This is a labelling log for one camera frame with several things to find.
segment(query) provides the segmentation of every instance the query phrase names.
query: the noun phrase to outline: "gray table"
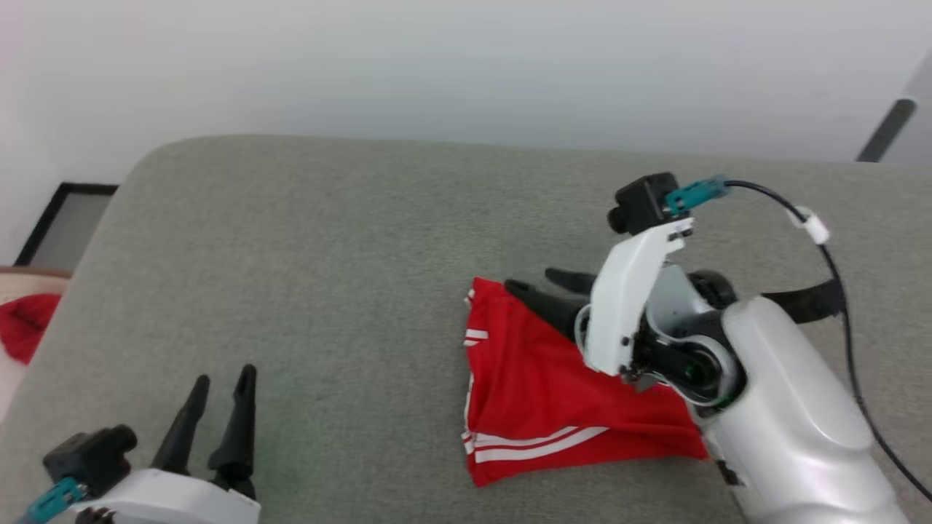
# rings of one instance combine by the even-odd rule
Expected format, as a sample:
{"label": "gray table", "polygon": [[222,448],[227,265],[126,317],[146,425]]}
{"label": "gray table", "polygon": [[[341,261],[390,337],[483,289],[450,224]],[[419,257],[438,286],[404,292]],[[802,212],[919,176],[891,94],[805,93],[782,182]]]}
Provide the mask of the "gray table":
{"label": "gray table", "polygon": [[[259,369],[264,522],[740,522],[714,465],[635,461],[483,490],[459,441],[470,279],[597,270],[614,191],[718,172],[816,209],[852,300],[864,390],[932,483],[932,173],[887,165],[241,136],[163,147],[120,188],[0,428],[0,521],[47,487],[39,459],[123,422],[151,460],[199,373],[213,378],[192,470],[206,476],[244,363]],[[676,254],[743,294],[827,275],[782,210],[736,192]],[[807,326],[843,373],[837,322]],[[913,522],[932,520],[886,460]]]}

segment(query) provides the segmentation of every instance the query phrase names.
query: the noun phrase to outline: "cable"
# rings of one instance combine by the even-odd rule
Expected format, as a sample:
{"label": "cable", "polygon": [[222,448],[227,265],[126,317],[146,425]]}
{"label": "cable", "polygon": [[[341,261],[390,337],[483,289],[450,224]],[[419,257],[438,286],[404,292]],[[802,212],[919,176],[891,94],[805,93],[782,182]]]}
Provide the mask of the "cable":
{"label": "cable", "polygon": [[[806,221],[806,217],[796,209],[796,206],[789,203],[789,200],[783,198],[778,193],[774,192],[772,189],[755,184],[753,182],[746,182],[744,180],[729,180],[725,182],[726,186],[729,187],[743,187],[745,189],[751,189],[757,191],[758,193],[764,194],[770,197],[773,200],[776,200],[780,205],[785,207],[787,211],[793,214],[801,223]],[[932,502],[932,492],[926,488],[922,482],[915,475],[912,474],[910,468],[906,467],[906,464],[903,463],[897,456],[897,454],[890,448],[890,445],[884,440],[884,436],[880,433],[880,430],[877,429],[877,424],[874,423],[873,418],[870,416],[868,411],[867,402],[864,400],[864,395],[861,393],[861,384],[860,380],[857,379],[857,367],[855,365],[855,348],[854,341],[851,335],[851,315],[848,311],[848,297],[844,292],[844,285],[842,285],[842,275],[838,272],[838,266],[835,265],[835,260],[831,257],[829,253],[829,248],[825,244],[818,244],[819,252],[822,253],[822,257],[825,258],[825,263],[829,266],[829,271],[831,272],[831,278],[838,283],[838,294],[839,299],[842,301],[842,326],[844,330],[844,358],[848,366],[848,380],[851,382],[851,393],[855,397],[855,402],[857,407],[860,408],[861,414],[864,415],[864,419],[867,421],[868,426],[870,426],[870,432],[873,433],[874,439],[877,441],[877,444],[880,448],[886,453],[886,456],[890,458],[890,461],[897,467],[900,473],[906,477],[910,483],[927,498],[928,501]]]}

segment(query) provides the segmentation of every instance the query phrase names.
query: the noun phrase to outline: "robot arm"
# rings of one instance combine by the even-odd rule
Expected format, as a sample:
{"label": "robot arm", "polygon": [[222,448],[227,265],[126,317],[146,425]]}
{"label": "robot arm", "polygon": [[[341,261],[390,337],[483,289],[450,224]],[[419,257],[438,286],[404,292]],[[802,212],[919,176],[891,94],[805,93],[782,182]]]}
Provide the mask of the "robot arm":
{"label": "robot arm", "polygon": [[[722,178],[682,189],[669,173],[642,178],[615,196],[610,224],[634,236],[598,275],[547,270],[588,303],[506,289],[593,369],[676,390],[750,522],[906,523],[868,424],[796,325],[839,312],[837,283],[738,301],[718,273],[665,265],[692,232],[689,210],[726,192]],[[828,237],[817,219],[808,228]]]}

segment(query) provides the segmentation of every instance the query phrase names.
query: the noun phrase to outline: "folded red garment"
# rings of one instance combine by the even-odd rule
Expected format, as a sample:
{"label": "folded red garment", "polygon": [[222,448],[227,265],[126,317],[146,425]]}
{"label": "folded red garment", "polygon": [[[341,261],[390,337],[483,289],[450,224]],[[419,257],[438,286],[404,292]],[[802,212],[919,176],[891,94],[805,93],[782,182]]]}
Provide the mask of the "folded red garment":
{"label": "folded red garment", "polygon": [[29,364],[58,307],[59,295],[29,295],[0,305],[0,343],[9,356]]}
{"label": "folded red garment", "polygon": [[540,469],[707,456],[673,390],[636,393],[589,369],[574,343],[500,283],[476,278],[466,301],[472,376],[463,445],[476,487]]}

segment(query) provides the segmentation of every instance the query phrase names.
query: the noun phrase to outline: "teal connector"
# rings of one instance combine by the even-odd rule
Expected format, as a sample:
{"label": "teal connector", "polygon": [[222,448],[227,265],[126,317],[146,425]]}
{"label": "teal connector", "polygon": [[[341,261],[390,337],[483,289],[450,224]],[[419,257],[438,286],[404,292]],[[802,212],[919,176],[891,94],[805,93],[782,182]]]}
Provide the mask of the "teal connector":
{"label": "teal connector", "polygon": [[728,178],[724,174],[717,174],[712,178],[681,187],[666,195],[666,207],[671,215],[677,216],[712,199],[720,199],[731,191],[731,188],[725,185],[727,181]]}
{"label": "teal connector", "polygon": [[63,478],[58,484],[46,491],[41,497],[35,499],[26,510],[27,517],[31,522],[37,524],[46,524],[53,518],[64,513],[72,504],[84,498],[85,491],[81,485],[71,477]]}

